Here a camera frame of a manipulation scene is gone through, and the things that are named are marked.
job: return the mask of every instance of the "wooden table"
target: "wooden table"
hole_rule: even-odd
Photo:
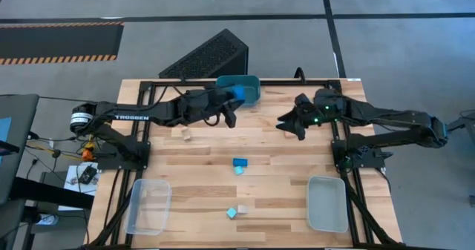
[[[136,104],[139,84],[138,79],[122,81],[117,102]],[[341,85],[344,95],[365,100],[361,81],[342,79]],[[349,231],[343,234],[314,231],[306,221],[309,177],[339,177],[330,150],[333,138],[330,124],[320,128],[312,126],[304,141],[275,128],[277,117],[292,109],[298,94],[314,97],[317,89],[315,86],[262,87],[258,105],[236,111],[236,128],[228,129],[224,121],[213,128],[204,122],[194,123],[189,126],[191,141],[188,142],[182,138],[181,127],[164,128],[152,124],[151,157],[143,178],[163,179],[170,183],[173,193],[171,209],[166,231],[158,236],[136,235],[132,246],[351,246]],[[157,88],[155,99],[162,90]],[[176,95],[176,91],[169,88],[163,101]],[[131,122],[115,121],[112,126],[130,134],[131,125]],[[372,126],[353,128],[352,132],[374,134]],[[243,175],[235,176],[232,157],[249,159],[249,167]],[[367,207],[386,232],[394,240],[401,241],[386,181],[374,169],[360,171]],[[91,239],[102,230],[115,173],[106,171],[101,175],[88,226]],[[115,212],[119,186],[120,180],[117,181],[109,216]],[[247,205],[249,213],[230,220],[226,211],[236,205]],[[359,236],[364,242],[361,216],[356,208],[355,212]],[[123,242],[124,238],[122,225],[119,241]]]

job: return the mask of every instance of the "concrete floor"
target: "concrete floor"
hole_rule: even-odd
[[[331,0],[334,13],[474,12],[475,0]],[[172,16],[225,13],[323,13],[322,0],[2,0],[0,19]],[[450,122],[475,106],[475,19],[335,21],[348,77],[362,78],[375,106],[427,111]],[[248,44],[249,73],[337,77],[324,20],[127,23],[115,62],[0,66],[0,93],[37,93],[114,101],[125,78],[157,74],[223,28]],[[33,131],[69,137],[76,103],[41,100]],[[73,143],[62,147],[75,149]],[[393,202],[404,241],[412,246],[472,249],[475,151],[465,131],[439,150],[405,146],[387,161]],[[49,165],[51,158],[39,156]],[[24,177],[31,157],[19,170]],[[59,162],[64,171],[74,164]],[[37,165],[31,178],[45,168]],[[40,234],[34,249],[76,247],[84,229]]]

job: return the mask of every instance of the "orange and black hazard stripe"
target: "orange and black hazard stripe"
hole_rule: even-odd
[[[123,22],[0,24],[0,65],[114,61]]]

